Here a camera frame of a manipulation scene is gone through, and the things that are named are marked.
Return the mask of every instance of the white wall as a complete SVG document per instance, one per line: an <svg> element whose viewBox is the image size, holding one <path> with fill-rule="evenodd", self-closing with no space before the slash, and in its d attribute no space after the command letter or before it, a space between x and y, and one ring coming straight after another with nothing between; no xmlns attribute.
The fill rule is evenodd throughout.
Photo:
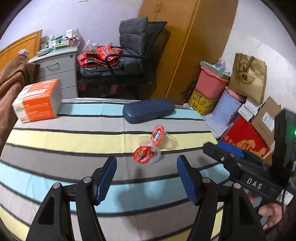
<svg viewBox="0 0 296 241"><path fill-rule="evenodd" d="M142 0L32 0L12 21L0 40L0 50L42 29L42 37L78 28L85 42L119 44L119 24L136 18Z"/></svg>
<svg viewBox="0 0 296 241"><path fill-rule="evenodd" d="M264 100L271 96L296 112L296 47L273 12L260 0L239 0L223 58L232 72L235 53L253 55L266 62Z"/></svg>
<svg viewBox="0 0 296 241"><path fill-rule="evenodd" d="M32 0L13 20L0 40L0 49L40 29L42 36L78 28L85 42L119 44L121 20L135 18L142 0ZM266 62L265 99L296 111L296 47L273 12L260 0L239 0L233 28L223 57L232 71L235 53Z"/></svg>

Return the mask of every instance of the brown paper bag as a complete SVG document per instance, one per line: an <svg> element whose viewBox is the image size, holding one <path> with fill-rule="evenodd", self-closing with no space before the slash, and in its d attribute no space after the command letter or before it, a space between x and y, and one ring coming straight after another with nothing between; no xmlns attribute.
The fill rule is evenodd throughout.
<svg viewBox="0 0 296 241"><path fill-rule="evenodd" d="M235 55L228 88L262 104L266 86L267 66L264 61L245 54Z"/></svg>

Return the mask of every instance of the wooden wardrobe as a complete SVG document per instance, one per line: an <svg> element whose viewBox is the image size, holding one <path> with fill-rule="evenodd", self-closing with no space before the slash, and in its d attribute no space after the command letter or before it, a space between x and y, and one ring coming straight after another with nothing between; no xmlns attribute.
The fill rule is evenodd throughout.
<svg viewBox="0 0 296 241"><path fill-rule="evenodd" d="M181 93L200 73L200 61L217 63L227 43L238 0L144 0L139 17L167 21L170 38L156 71L151 98L182 101Z"/></svg>

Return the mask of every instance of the pink basket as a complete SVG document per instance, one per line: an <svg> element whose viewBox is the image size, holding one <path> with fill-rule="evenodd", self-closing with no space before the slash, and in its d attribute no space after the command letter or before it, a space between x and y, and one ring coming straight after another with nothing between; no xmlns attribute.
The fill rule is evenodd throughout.
<svg viewBox="0 0 296 241"><path fill-rule="evenodd" d="M217 76L203 66L201 69L195 88L209 99L219 99L229 80Z"/></svg>

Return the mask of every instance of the screw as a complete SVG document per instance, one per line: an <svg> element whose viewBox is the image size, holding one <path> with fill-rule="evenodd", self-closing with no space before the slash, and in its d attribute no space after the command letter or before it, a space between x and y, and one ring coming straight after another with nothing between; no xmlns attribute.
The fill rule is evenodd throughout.
<svg viewBox="0 0 296 241"><path fill-rule="evenodd" d="M211 179L209 179L208 177L204 177L204 178L202 179L202 181L203 181L204 183L210 183L210 182L211 182Z"/></svg>
<svg viewBox="0 0 296 241"><path fill-rule="evenodd" d="M54 188L54 189L57 189L57 188L59 188L60 187L60 183L54 183L53 185L52 185L52 187Z"/></svg>
<svg viewBox="0 0 296 241"><path fill-rule="evenodd" d="M85 177L85 178L83 179L83 182L84 182L84 183L90 183L90 182L91 182L91 178L90 178L90 177Z"/></svg>
<svg viewBox="0 0 296 241"><path fill-rule="evenodd" d="M240 189L242 187L239 183L235 183L235 184L233 184L233 186L236 189Z"/></svg>

